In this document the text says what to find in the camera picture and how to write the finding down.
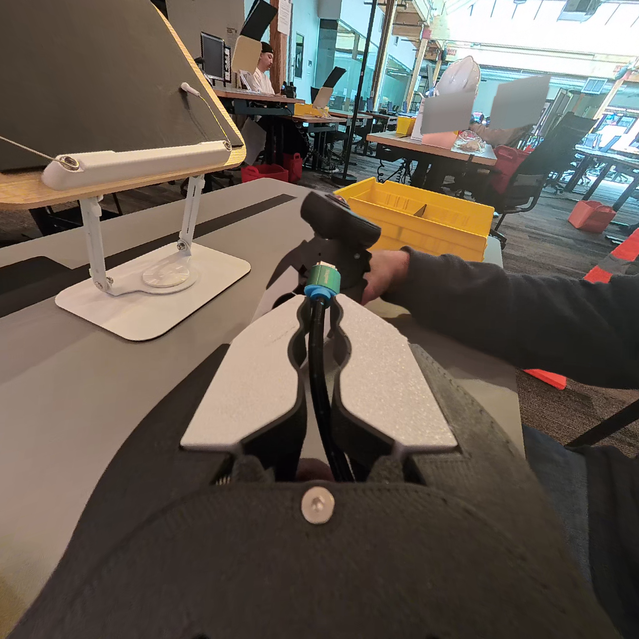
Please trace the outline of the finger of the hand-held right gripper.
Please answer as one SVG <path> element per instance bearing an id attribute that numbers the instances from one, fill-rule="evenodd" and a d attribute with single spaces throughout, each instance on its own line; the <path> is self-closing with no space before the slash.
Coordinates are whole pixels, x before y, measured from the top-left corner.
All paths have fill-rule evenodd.
<path id="1" fill-rule="evenodd" d="M 258 307 L 256 308 L 254 315 L 252 316 L 251 322 L 259 320 L 267 313 L 288 302 L 290 299 L 294 299 L 297 296 L 298 294 L 294 292 L 284 292 L 276 289 L 267 289 L 267 291 L 260 299 L 260 303 L 258 304 Z"/>

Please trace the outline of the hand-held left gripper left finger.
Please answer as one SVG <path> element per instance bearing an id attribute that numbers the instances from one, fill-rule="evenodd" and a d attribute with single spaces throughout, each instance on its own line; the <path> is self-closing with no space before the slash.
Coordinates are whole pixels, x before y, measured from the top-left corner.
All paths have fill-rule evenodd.
<path id="1" fill-rule="evenodd" d="M 307 298 L 295 295 L 239 333 L 187 426 L 188 451 L 240 453 L 303 404 Z"/>

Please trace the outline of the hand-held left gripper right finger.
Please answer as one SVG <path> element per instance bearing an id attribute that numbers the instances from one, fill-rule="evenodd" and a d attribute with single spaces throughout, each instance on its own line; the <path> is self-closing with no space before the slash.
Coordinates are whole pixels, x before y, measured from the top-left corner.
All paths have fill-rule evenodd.
<path id="1" fill-rule="evenodd" d="M 351 459 L 452 452 L 458 441 L 408 339 L 346 295 L 331 310 L 333 437 Z"/>

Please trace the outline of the yellow plastic bin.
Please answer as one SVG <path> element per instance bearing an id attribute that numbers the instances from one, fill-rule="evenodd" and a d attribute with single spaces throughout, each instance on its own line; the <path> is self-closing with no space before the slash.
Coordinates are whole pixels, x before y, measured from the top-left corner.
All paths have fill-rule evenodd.
<path id="1" fill-rule="evenodd" d="M 334 192 L 381 229 L 374 250 L 411 247 L 483 261 L 494 208 L 393 181 L 368 178 Z"/>

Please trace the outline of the person's right forearm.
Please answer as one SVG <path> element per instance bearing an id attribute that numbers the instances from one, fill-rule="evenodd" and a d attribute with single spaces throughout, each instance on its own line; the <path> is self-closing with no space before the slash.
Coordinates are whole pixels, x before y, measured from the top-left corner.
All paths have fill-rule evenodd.
<path id="1" fill-rule="evenodd" d="M 638 389 L 638 275 L 607 283 L 511 274 L 405 248 L 405 274 L 380 297 L 422 326 L 522 370 Z"/>

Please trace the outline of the large red bin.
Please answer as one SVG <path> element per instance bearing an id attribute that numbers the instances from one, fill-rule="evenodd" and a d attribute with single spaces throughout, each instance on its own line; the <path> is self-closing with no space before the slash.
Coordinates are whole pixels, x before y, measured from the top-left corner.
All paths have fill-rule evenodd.
<path id="1" fill-rule="evenodd" d="M 277 164 L 246 165 L 241 167 L 242 183 L 259 179 L 272 179 L 289 182 L 289 171 Z"/>

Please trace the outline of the light wooden desk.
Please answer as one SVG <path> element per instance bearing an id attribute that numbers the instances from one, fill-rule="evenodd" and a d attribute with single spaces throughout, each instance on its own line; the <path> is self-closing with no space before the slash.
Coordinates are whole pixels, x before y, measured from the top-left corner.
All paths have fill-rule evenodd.
<path id="1" fill-rule="evenodd" d="M 410 137 L 397 135 L 396 132 L 369 133 L 366 136 L 366 140 L 389 148 L 410 151 L 413 154 L 434 155 L 458 161 L 470 160 L 474 164 L 486 166 L 494 166 L 497 163 L 497 157 L 490 145 L 487 145 L 485 150 L 481 153 L 467 153 L 455 148 L 447 149 L 417 142 Z"/>

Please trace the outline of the white tablet stand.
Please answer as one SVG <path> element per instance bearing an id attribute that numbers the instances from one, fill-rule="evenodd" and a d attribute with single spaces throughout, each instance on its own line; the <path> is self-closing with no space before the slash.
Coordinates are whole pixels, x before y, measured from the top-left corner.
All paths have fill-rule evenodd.
<path id="1" fill-rule="evenodd" d="M 125 340 L 158 338 L 251 271 L 240 258 L 194 242 L 204 174 L 201 165 L 226 164 L 233 150 L 226 132 L 216 141 L 125 152 L 95 151 L 52 158 L 42 182 L 53 190 L 91 190 L 163 171 L 188 175 L 178 239 L 107 270 L 100 226 L 101 193 L 79 200 L 90 278 L 60 291 L 56 305 Z"/>

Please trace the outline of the orange traffic cone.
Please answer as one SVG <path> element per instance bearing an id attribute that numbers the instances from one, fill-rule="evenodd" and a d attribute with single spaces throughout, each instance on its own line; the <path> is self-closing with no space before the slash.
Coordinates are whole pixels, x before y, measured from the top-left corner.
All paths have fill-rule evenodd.
<path id="1" fill-rule="evenodd" d="M 567 378 L 561 374 L 541 369 L 525 369 L 523 372 L 559 390 L 563 390 L 567 386 Z"/>
<path id="2" fill-rule="evenodd" d="M 638 237 L 632 235 L 593 267 L 584 280 L 589 283 L 609 283 L 612 277 L 638 275 Z"/>

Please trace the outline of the long wooden desk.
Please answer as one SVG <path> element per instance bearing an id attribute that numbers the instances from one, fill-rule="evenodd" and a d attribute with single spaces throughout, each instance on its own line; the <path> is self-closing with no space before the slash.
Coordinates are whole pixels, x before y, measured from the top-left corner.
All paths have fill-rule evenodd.
<path id="1" fill-rule="evenodd" d="M 252 102 L 272 102 L 280 104 L 305 104 L 305 101 L 302 99 L 294 99 L 285 95 L 256 93 L 244 90 L 232 91 L 230 89 L 219 87 L 214 87 L 212 90 L 220 99 L 244 100 Z"/>

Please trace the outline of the person's blue jeans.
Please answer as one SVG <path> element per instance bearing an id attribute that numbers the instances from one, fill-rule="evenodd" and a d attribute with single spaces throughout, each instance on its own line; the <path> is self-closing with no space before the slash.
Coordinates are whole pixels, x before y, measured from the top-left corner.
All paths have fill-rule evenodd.
<path id="1" fill-rule="evenodd" d="M 595 594 L 588 466 L 584 454 L 551 436 L 523 425 L 525 456 L 563 527 L 566 544 L 579 573 Z"/>

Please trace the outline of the white hard hat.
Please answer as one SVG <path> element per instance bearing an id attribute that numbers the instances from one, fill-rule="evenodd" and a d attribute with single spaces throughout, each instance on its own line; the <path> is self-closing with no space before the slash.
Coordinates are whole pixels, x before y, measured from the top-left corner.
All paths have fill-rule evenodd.
<path id="1" fill-rule="evenodd" d="M 481 68 L 472 56 L 449 64 L 434 87 L 436 97 L 459 93 L 477 97 L 481 82 Z"/>

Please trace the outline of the small grey monitor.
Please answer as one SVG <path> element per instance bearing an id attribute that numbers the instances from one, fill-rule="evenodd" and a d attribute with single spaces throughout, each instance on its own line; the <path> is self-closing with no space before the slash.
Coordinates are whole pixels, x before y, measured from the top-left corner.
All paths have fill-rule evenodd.
<path id="1" fill-rule="evenodd" d="M 226 44 L 218 36 L 204 31 L 201 37 L 201 58 L 203 73 L 214 81 L 226 80 Z"/>

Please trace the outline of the black monitor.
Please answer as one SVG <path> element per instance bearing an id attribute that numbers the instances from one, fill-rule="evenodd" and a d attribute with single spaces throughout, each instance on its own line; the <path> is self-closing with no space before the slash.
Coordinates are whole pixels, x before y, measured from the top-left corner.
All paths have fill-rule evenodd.
<path id="1" fill-rule="evenodd" d="M 240 35 L 261 41 L 277 16 L 277 7 L 267 1 L 254 1 L 244 21 Z"/>

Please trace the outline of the salmon red bin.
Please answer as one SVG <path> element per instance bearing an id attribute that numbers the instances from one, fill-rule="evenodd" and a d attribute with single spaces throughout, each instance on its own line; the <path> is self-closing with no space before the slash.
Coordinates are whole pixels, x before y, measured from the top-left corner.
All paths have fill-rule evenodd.
<path id="1" fill-rule="evenodd" d="M 607 206 L 598 201 L 581 200 L 578 201 L 568 217 L 568 222 L 575 229 L 602 234 L 617 212 L 611 206 Z"/>

